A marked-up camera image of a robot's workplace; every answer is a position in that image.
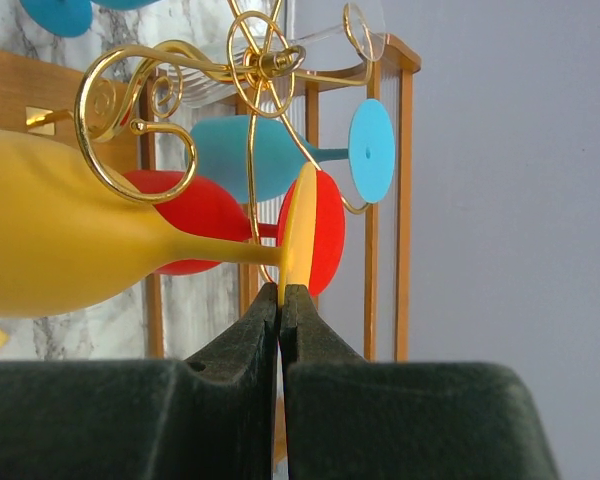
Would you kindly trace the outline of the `clear ribbed wine glass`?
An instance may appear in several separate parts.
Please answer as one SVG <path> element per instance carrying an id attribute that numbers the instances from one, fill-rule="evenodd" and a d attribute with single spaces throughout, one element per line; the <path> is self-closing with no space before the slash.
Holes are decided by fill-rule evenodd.
<path id="1" fill-rule="evenodd" d="M 225 71 L 175 65 L 164 69 L 156 82 L 165 84 L 164 101 L 174 94 L 178 104 L 185 103 L 192 108 L 233 95 L 246 99 L 249 89 L 274 93 L 277 86 L 289 89 L 285 98 L 290 102 L 299 80 L 362 86 L 369 82 L 373 64 L 384 54 L 387 39 L 384 29 L 384 10 L 379 1 L 347 1 L 338 25 L 292 40 L 280 33 L 273 15 L 244 12 L 236 16 L 225 43 L 216 42 L 193 51 L 194 58 L 206 66 L 223 61 Z M 309 46 L 339 34 L 345 35 L 361 58 L 360 64 L 330 71 L 302 67 Z"/>

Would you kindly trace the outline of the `blue plastic goblet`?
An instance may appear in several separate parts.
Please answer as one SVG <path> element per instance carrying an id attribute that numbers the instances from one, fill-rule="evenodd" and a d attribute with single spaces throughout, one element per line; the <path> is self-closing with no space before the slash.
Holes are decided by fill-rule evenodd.
<path id="1" fill-rule="evenodd" d="M 198 154 L 196 173 L 220 185 L 242 204 L 248 201 L 248 126 L 247 115 L 213 117 L 198 121 L 190 132 Z M 347 147 L 321 149 L 304 138 L 300 142 L 319 163 L 347 160 L 363 201 L 377 203 L 387 194 L 395 168 L 396 145 L 389 113 L 379 101 L 367 99 L 358 106 L 350 123 Z M 259 202 L 284 194 L 305 162 L 300 147 L 282 122 L 257 120 L 254 174 Z"/>
<path id="2" fill-rule="evenodd" d="M 89 30 L 92 5 L 129 11 L 156 3 L 157 0 L 21 0 L 29 17 L 53 35 L 75 38 Z"/>

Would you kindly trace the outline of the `orange plastic goblet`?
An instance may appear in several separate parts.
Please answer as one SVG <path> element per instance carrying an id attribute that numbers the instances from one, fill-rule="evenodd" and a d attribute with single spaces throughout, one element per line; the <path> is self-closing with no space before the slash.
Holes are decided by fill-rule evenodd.
<path id="1" fill-rule="evenodd" d="M 317 173 L 306 166 L 281 246 L 195 236 L 107 189 L 75 149 L 0 130 L 0 317 L 79 310 L 188 259 L 275 265 L 282 284 L 305 284 L 316 201 Z"/>

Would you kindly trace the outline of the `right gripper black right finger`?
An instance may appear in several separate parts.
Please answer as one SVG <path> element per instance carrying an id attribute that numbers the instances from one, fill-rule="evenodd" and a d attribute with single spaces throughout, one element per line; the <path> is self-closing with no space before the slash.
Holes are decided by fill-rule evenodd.
<path id="1" fill-rule="evenodd" d="M 363 359 L 288 286 L 281 310 L 294 479 L 556 479 L 518 374 L 485 362 Z"/>

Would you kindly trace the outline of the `red plastic goblet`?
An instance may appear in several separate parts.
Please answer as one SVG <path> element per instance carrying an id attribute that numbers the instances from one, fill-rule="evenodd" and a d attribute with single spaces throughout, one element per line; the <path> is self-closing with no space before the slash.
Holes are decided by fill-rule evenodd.
<path id="1" fill-rule="evenodd" d="M 174 187 L 179 171 L 134 170 L 124 174 L 141 193 L 161 193 Z M 158 204 L 157 211 L 176 228 L 203 237 L 245 242 L 251 238 L 250 221 L 232 195 L 212 180 L 197 176 L 177 198 Z M 320 295 L 333 279 L 346 235 L 340 192 L 331 176 L 317 173 L 316 226 L 309 293 Z"/>

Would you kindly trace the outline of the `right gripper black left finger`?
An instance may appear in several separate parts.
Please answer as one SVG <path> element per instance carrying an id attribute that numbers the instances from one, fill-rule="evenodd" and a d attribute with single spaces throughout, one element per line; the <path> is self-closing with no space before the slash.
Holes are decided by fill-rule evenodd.
<path id="1" fill-rule="evenodd" d="M 0 361 L 0 479 L 268 479 L 277 290 L 185 360 Z"/>

